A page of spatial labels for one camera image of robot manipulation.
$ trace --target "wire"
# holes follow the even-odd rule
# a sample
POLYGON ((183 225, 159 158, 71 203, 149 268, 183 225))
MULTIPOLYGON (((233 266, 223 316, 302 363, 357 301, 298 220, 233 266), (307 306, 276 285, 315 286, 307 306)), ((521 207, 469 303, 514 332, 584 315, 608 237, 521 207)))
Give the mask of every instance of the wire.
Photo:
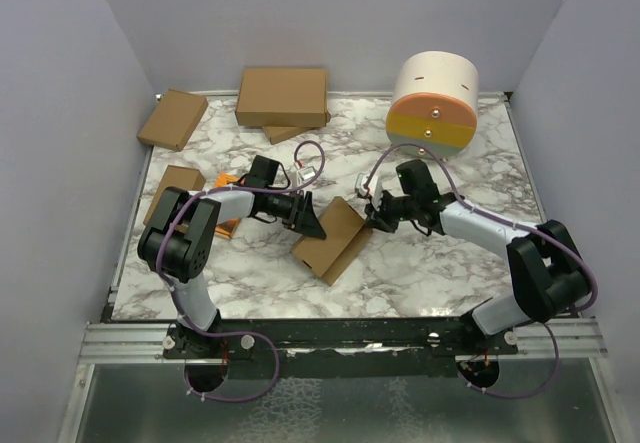
POLYGON ((478 353, 476 356, 472 356, 467 361, 465 361, 465 363, 471 363, 473 360, 475 360, 479 356, 484 356, 485 357, 485 363, 486 363, 488 361, 488 358, 489 358, 489 349, 487 348, 484 352, 478 353))
POLYGON ((281 187, 270 186, 269 188, 272 189, 272 190, 286 190, 291 186, 291 180, 289 179, 289 175, 287 174, 287 170, 284 169, 284 165, 282 164, 282 162, 280 162, 280 168, 282 168, 282 172, 284 173, 284 177, 287 179, 287 184, 286 184, 286 186, 281 186, 281 187))
POLYGON ((422 231, 422 230, 418 227, 418 225, 416 224, 416 222, 415 222, 415 221, 413 221, 413 220, 409 220, 409 221, 411 222, 411 224, 413 225, 413 227, 416 229, 416 231, 417 231, 418 233, 422 233, 422 234, 423 234, 424 236, 426 236, 427 238, 429 238, 429 237, 431 236, 431 233, 432 233, 432 232, 431 232, 431 230, 427 230, 426 232, 424 232, 424 231, 422 231))
POLYGON ((371 181, 371 178, 373 178, 373 175, 376 173, 376 171, 378 171, 378 168, 380 167, 380 165, 382 164, 384 159, 389 155, 389 153, 391 153, 395 149, 400 148, 402 146, 414 146, 416 148, 420 148, 420 149, 424 150, 429 156, 431 156, 435 160, 435 162, 438 164, 438 166, 440 167, 440 169, 444 173, 444 176, 447 178, 447 181, 449 182, 449 186, 451 186, 451 191, 453 192, 456 200, 458 201, 458 203, 460 203, 460 205, 462 207, 466 208, 467 210, 473 211, 473 212, 477 213, 478 215, 483 216, 483 217, 485 217, 485 218, 487 218, 487 219, 489 219, 491 221, 495 221, 496 223, 499 223, 501 225, 508 226, 508 227, 515 227, 515 228, 517 228, 519 230, 526 231, 526 232, 529 232, 529 233, 533 233, 537 237, 543 239, 547 243, 555 246, 556 248, 560 249, 561 251, 563 251, 564 253, 569 255, 578 264, 578 266, 580 266, 580 269, 587 276, 587 278, 588 278, 588 280, 589 280, 589 282, 591 284, 591 296, 589 297, 589 300, 585 304, 583 304, 583 305, 581 305, 579 307, 576 307, 574 309, 574 311, 576 311, 576 312, 584 311, 584 310, 586 310, 588 308, 591 308, 593 306, 593 304, 598 299, 598 293, 599 293, 598 282, 596 281, 596 275, 593 273, 591 268, 589 268, 589 266, 587 266, 587 264, 582 260, 582 258, 580 258, 573 250, 568 248, 566 245, 560 243, 555 238, 552 238, 552 237, 544 234, 543 232, 541 232, 537 228, 533 228, 533 227, 528 226, 528 225, 523 225, 522 223, 516 223, 515 221, 507 220, 507 219, 502 218, 500 216, 494 215, 493 213, 489 213, 488 211, 485 211, 482 208, 477 208, 477 207, 471 205, 469 202, 467 202, 460 195, 460 192, 458 191, 458 187, 453 182, 453 178, 451 176, 451 173, 449 172, 449 170, 447 169, 445 164, 442 162, 442 160, 440 158, 438 158, 428 148, 426 148, 426 147, 424 147, 422 145, 415 144, 415 143, 398 143, 396 145, 392 145, 390 148, 388 148, 380 156, 380 158, 378 158, 378 161, 376 161, 376 164, 373 165, 373 170, 371 170, 371 173, 369 173, 369 178, 367 179, 367 181, 365 183, 365 187, 369 186, 369 182, 371 181))
POLYGON ((527 391, 525 393, 502 393, 500 391, 493 391, 487 388, 480 388, 479 386, 474 385, 469 380, 467 380, 464 377, 464 375, 460 373, 460 371, 458 371, 458 376, 462 378, 466 382, 467 386, 472 390, 477 391, 478 393, 482 393, 484 395, 493 396, 494 398, 500 398, 503 400, 520 400, 523 398, 531 398, 532 396, 539 395, 540 393, 546 391, 547 388, 549 388, 551 384, 555 381, 555 379, 558 377, 558 373, 560 371, 560 349, 558 348, 558 340, 556 339, 555 335, 551 331, 551 328, 549 328, 549 326, 546 323, 542 323, 542 326, 544 326, 545 330, 549 332, 549 336, 551 337, 551 343, 553 343, 553 353, 555 355, 555 359, 553 362, 553 370, 551 371, 551 375, 549 375, 549 378, 547 378, 547 381, 545 381, 542 385, 540 385, 535 390, 527 391))
POLYGON ((220 346, 222 347, 222 364, 220 365, 220 376, 224 378, 225 365, 229 366, 229 348, 227 345, 227 340, 224 340, 220 346))
POLYGON ((322 171, 324 170, 324 166, 326 163, 326 155, 324 153, 324 150, 322 149, 322 147, 315 141, 312 140, 305 140, 303 142, 301 142, 295 149, 293 155, 294 155, 294 160, 297 160, 297 155, 298 152, 300 151, 300 148, 302 148, 305 145, 313 145, 315 146, 318 151, 320 152, 320 168, 318 169, 318 171, 316 172, 315 175, 313 175, 313 177, 311 179, 309 179, 309 181, 307 181, 306 183, 303 183, 302 185, 298 186, 297 188, 292 188, 292 189, 285 189, 285 190, 278 190, 278 189, 269 189, 269 188, 247 188, 247 187, 243 187, 243 186, 237 186, 237 185, 228 185, 228 186, 219 186, 217 188, 211 188, 208 191, 200 191, 196 194, 194 194, 193 196, 191 196, 184 204, 184 206, 180 209, 180 211, 178 211, 178 214, 175 216, 175 218, 173 219, 173 221, 171 222, 171 224, 169 225, 169 228, 167 229, 167 233, 164 236, 164 239, 162 240, 162 243, 160 244, 160 249, 158 250, 158 255, 156 256, 156 273, 158 274, 158 276, 160 277, 160 279, 162 281, 164 281, 170 290, 170 295, 171 295, 171 300, 173 301, 173 304, 176 307, 176 310, 178 311, 178 314, 182 317, 183 321, 193 330, 195 331, 197 334, 207 337, 207 338, 234 338, 234 337, 243 337, 244 335, 249 335, 249 336, 253 336, 254 338, 257 338, 259 340, 264 341, 268 346, 269 349, 273 352, 273 356, 275 359, 275 369, 273 371, 273 376, 271 377, 271 380, 269 381, 269 383, 267 384, 267 386, 265 386, 262 390, 249 395, 249 396, 241 396, 241 397, 226 397, 226 396, 217 396, 217 395, 211 395, 208 393, 197 393, 194 392, 193 389, 190 388, 190 390, 197 394, 198 396, 200 396, 201 398, 205 398, 207 400, 213 400, 213 401, 222 401, 222 402, 227 402, 227 403, 244 403, 247 401, 252 401, 255 400, 257 398, 260 398, 262 395, 264 395, 265 393, 267 393, 269 390, 271 390, 276 382, 278 381, 278 375, 280 373, 280 358, 278 356, 278 349, 276 348, 276 346, 273 344, 273 341, 271 341, 268 337, 266 337, 265 335, 261 334, 261 333, 256 333, 253 331, 232 331, 232 332, 226 332, 226 333, 209 333, 207 331, 204 331, 200 328, 198 328, 198 326, 193 322, 193 320, 191 320, 191 318, 189 318, 189 316, 187 314, 185 314, 184 308, 182 306, 182 304, 180 303, 180 300, 178 299, 176 292, 174 291, 174 284, 173 282, 169 279, 169 277, 165 274, 165 272, 162 270, 162 260, 164 259, 164 253, 167 250, 167 245, 169 244, 169 240, 171 239, 171 235, 173 235, 173 232, 176 230, 176 227, 180 224, 180 222, 182 221, 182 218, 184 218, 184 215, 187 213, 187 211, 189 210, 189 208, 191 207, 191 205, 193 205, 193 203, 202 198, 203 196, 206 195, 211 195, 214 193, 219 193, 221 191, 248 191, 251 193, 267 193, 267 194, 271 194, 271 195, 277 195, 277 194, 283 194, 283 193, 292 193, 295 191, 300 191, 304 188, 306 188, 307 186, 313 184, 320 176, 320 174, 322 173, 322 171))

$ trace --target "white marble surface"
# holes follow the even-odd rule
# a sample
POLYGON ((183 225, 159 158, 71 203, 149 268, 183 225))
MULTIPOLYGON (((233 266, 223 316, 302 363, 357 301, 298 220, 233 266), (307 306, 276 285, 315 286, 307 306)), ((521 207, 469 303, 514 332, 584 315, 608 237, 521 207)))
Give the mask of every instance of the white marble surface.
MULTIPOLYGON (((319 131, 271 146, 260 129, 238 127, 235 98, 212 98, 202 122, 182 152, 155 148, 144 185, 125 262, 113 319, 172 319, 176 312, 160 279, 136 256, 142 219, 167 165, 200 169, 210 187, 220 172, 242 174, 253 156, 262 154, 292 164, 300 141, 320 142, 326 170, 314 192, 320 213, 342 196, 364 215, 364 201, 354 198, 356 175, 369 170, 389 146, 385 99, 330 99, 333 118, 319 131)), ((539 221, 539 212, 501 96, 483 98, 478 131, 467 149, 448 166, 462 194, 490 210, 539 221)), ((315 150, 301 151, 318 165, 315 150)), ((390 155, 379 175, 387 189, 400 194, 395 166, 407 160, 390 155)), ((429 166, 440 191, 444 176, 429 166)), ((209 294, 227 318, 333 318, 460 315, 510 286, 506 264, 470 243, 433 235, 426 239, 408 223, 395 234, 374 232, 357 259, 327 286, 290 253, 298 235, 280 223, 247 219, 232 240, 214 238, 205 278, 209 294)))

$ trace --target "white cylinder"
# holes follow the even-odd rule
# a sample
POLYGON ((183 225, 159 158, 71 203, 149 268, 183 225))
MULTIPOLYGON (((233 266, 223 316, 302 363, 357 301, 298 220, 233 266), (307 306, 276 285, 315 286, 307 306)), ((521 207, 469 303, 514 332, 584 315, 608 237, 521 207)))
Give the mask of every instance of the white cylinder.
POLYGON ((442 51, 418 53, 404 63, 387 116, 393 143, 419 143, 440 157, 451 156, 469 144, 477 122, 478 71, 473 63, 442 51))

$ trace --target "brown cardboard box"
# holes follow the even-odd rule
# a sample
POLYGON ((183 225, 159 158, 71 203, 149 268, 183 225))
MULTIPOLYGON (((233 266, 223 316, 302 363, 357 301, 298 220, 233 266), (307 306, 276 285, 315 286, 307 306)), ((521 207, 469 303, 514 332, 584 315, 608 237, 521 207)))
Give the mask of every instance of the brown cardboard box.
POLYGON ((200 170, 197 170, 196 168, 184 168, 182 166, 173 165, 167 166, 167 169, 164 171, 164 175, 162 175, 162 179, 158 184, 156 194, 153 195, 153 200, 151 200, 151 206, 149 206, 149 210, 144 217, 144 224, 146 225, 149 223, 149 218, 151 218, 153 210, 155 210, 162 192, 168 187, 175 186, 181 190, 201 190, 204 188, 204 183, 204 176, 202 176, 200 170))
POLYGON ((298 128, 295 126, 263 126, 262 130, 269 138, 272 145, 293 138, 309 131, 311 128, 298 128))
POLYGON ((371 238, 373 230, 340 197, 333 199, 320 215, 326 240, 303 236, 291 247, 302 263, 325 283, 333 285, 371 238))
POLYGON ((240 126, 326 126, 327 70, 246 68, 238 95, 240 126))
POLYGON ((148 145, 182 151, 207 105, 204 96, 169 90, 138 133, 138 139, 148 145))

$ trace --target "white wall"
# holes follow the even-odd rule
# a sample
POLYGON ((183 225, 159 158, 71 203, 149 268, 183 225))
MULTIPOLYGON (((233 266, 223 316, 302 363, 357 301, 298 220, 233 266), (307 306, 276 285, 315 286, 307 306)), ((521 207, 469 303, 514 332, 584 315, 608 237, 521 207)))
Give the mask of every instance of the white wall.
POLYGON ((513 98, 547 216, 600 280, 595 313, 640 436, 640 0, 566 0, 513 98))
POLYGON ((0 0, 0 440, 55 441, 154 98, 104 0, 0 0))
POLYGON ((562 0, 107 0, 156 91, 237 89, 250 65, 326 65, 334 90, 392 90, 425 50, 513 90, 562 0))

